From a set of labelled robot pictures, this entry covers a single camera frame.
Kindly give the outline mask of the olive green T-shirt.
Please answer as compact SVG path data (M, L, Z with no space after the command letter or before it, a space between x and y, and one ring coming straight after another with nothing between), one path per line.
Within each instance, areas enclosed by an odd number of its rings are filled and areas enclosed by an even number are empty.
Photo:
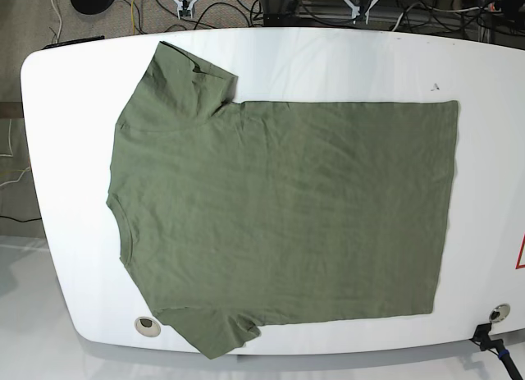
M210 359L261 327L430 314L459 103L235 103L165 42L115 124L107 206L150 312Z

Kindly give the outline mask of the black flat bar table edge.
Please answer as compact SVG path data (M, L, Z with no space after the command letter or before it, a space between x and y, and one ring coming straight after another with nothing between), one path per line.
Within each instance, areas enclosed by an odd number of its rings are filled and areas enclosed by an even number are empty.
M63 42L58 42L58 43L50 43L44 46L42 50L47 50L51 48L60 48L60 47L65 47L65 46L70 46L70 45L75 45L75 44L80 44L80 43L88 43L88 42L99 41L99 40L104 40L104 39L105 37L103 35L99 35L99 36L89 37L89 38L73 39L73 40L68 40L68 41L63 41Z

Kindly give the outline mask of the red warning triangle sticker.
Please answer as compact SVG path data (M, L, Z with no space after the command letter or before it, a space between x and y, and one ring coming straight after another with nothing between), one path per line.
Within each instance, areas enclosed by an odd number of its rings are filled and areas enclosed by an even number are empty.
M517 258L517 262L516 262L516 266L515 268L516 269L521 269L521 268L525 268L525 264L524 264L524 247L525 247L525 236L523 237L523 240L522 240L522 243L521 243L521 246L520 246L520 250L519 250L519 253L518 253L518 258Z

